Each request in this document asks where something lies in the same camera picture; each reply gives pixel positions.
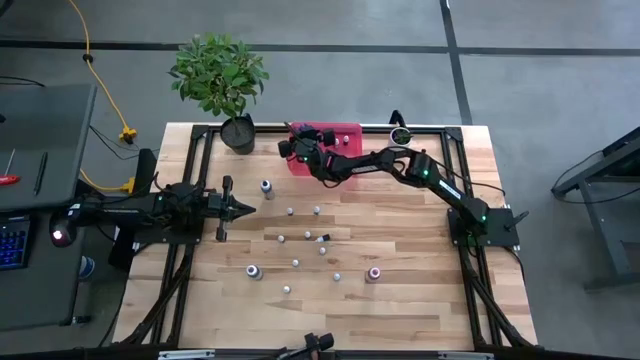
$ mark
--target small black pot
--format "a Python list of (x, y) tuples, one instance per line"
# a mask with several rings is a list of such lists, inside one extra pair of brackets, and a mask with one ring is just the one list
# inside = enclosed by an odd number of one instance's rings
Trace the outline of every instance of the small black pot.
[(225, 145), (238, 155), (247, 155), (256, 145), (256, 128), (251, 115), (246, 114), (229, 119), (220, 127), (220, 138)]

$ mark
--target potted plant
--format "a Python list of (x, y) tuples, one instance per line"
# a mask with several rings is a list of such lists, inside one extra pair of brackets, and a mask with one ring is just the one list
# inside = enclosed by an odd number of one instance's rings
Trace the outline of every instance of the potted plant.
[(262, 57), (249, 52), (231, 35), (199, 35), (191, 43), (182, 45), (176, 54), (177, 63), (169, 75), (178, 79), (171, 85), (180, 93), (182, 101), (198, 101), (198, 107), (214, 116), (229, 117), (220, 128), (222, 141), (237, 154), (249, 154), (255, 145), (255, 127), (249, 114), (244, 114), (247, 97), (256, 103), (256, 87), (264, 90), (263, 80), (269, 74), (262, 68)]
[(389, 146), (409, 147), (413, 135), (407, 128), (397, 127), (389, 134)]
[(398, 124), (398, 127), (394, 128), (391, 130), (391, 133), (389, 133), (388, 146), (402, 146), (408, 148), (413, 135), (407, 128), (407, 125), (404, 122), (404, 117), (402, 117), (400, 111), (393, 110), (391, 113), (391, 119), (389, 119), (389, 124)]

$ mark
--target concrete floor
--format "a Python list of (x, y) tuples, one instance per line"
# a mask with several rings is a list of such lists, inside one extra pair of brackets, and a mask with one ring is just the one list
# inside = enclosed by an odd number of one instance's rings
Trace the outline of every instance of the concrete floor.
[[(95, 40), (180, 42), (230, 32), (248, 43), (446, 45), (438, 0), (77, 0)], [(458, 45), (640, 47), (633, 0), (451, 0)], [(81, 40), (66, 1), (22, 0), (0, 19), (0, 38)], [(49, 86), (94, 83), (76, 50), (0, 50), (0, 72)], [(182, 103), (165, 71), (171, 52), (95, 51), (95, 67), (141, 147), (160, 145), (168, 121), (209, 121)], [(400, 109), (410, 123), (460, 124), (448, 55), (266, 52), (271, 73), (251, 111), (258, 122), (384, 123)], [(462, 56), (473, 123), (488, 125), (507, 199), (530, 210), (519, 225), (527, 291), (541, 345), (638, 357), (640, 289), (586, 294), (609, 272), (583, 206), (558, 203), (549, 188), (564, 169), (638, 126), (640, 58)], [(121, 125), (100, 92), (93, 124), (112, 138)], [(123, 183), (135, 161), (115, 158), (91, 137), (84, 169), (101, 184)], [(88, 250), (104, 259), (103, 243)], [(118, 305), (123, 276), (102, 270), (87, 286), (95, 320), (83, 328), (0, 334), (2, 353), (94, 347)]]

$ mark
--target wooden tabletop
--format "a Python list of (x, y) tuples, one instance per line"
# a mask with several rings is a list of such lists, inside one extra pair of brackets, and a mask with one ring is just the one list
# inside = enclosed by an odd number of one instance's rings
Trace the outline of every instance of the wooden tabletop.
[[(161, 186), (182, 180), (192, 125), (167, 125), (157, 165)], [(462, 131), (472, 181), (500, 186), (488, 128), (464, 126)], [(257, 211), (231, 224), (227, 243), (215, 241), (218, 220), (207, 221), (196, 247), (180, 347), (300, 347), (308, 332), (332, 332), (334, 349), (341, 350), (472, 349), (448, 206), (429, 190), (399, 184), (385, 173), (360, 175), (335, 189), (295, 177), (278, 155), (277, 142), (285, 137), (258, 134), (247, 156), (235, 155), (216, 137), (207, 186), (220, 188), (222, 177), (231, 175), (236, 199)], [(384, 148), (386, 139), (365, 135), (364, 153)], [(417, 135), (412, 142), (413, 148), (442, 161), (437, 136)], [(452, 153), (458, 164), (453, 146)], [(263, 179), (271, 180), (274, 200), (264, 199)], [(496, 190), (475, 186), (474, 193), (492, 207), (504, 204)], [(318, 216), (314, 206), (321, 208)], [(293, 216), (287, 216), (289, 207)], [(305, 231), (313, 238), (331, 234), (331, 241), (305, 241)], [(284, 244), (278, 235), (285, 236)], [(324, 256), (321, 246), (327, 250)], [(153, 245), (134, 259), (114, 341), (129, 335), (156, 301), (166, 252), (166, 245)], [(504, 249), (486, 252), (497, 303), (535, 343), (518, 263)], [(291, 265), (293, 259), (299, 267)], [(245, 274), (250, 264), (264, 271), (261, 281)], [(367, 284), (364, 274), (373, 266), (382, 276)], [(342, 276), (339, 282), (333, 280), (336, 272)], [(283, 293), (284, 286), (291, 288), (289, 294)], [(166, 324), (173, 303), (169, 307)], [(484, 307), (479, 310), (489, 339)]]

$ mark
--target keyboard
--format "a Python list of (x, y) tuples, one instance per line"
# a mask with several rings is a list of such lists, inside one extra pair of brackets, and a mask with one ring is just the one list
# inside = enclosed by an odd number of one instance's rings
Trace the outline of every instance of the keyboard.
[(0, 218), (0, 270), (27, 267), (29, 216)]

